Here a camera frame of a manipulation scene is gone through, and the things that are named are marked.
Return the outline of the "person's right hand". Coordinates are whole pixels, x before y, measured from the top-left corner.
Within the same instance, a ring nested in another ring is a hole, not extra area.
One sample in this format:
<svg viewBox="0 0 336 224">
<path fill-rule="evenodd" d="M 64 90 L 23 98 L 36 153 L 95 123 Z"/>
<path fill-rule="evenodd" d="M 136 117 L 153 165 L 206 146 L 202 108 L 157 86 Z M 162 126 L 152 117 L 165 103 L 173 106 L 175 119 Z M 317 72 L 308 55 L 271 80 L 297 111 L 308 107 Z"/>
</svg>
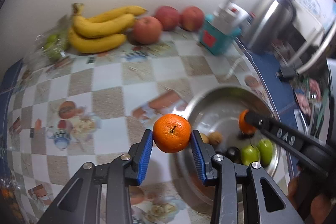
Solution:
<svg viewBox="0 0 336 224">
<path fill-rule="evenodd" d="M 297 210 L 298 205 L 295 200 L 295 195 L 299 186 L 299 177 L 295 176 L 288 183 L 287 198 Z M 305 223 L 335 223 L 335 204 L 331 202 L 331 199 L 323 193 L 317 195 L 310 204 L 310 217 L 307 218 Z"/>
</svg>

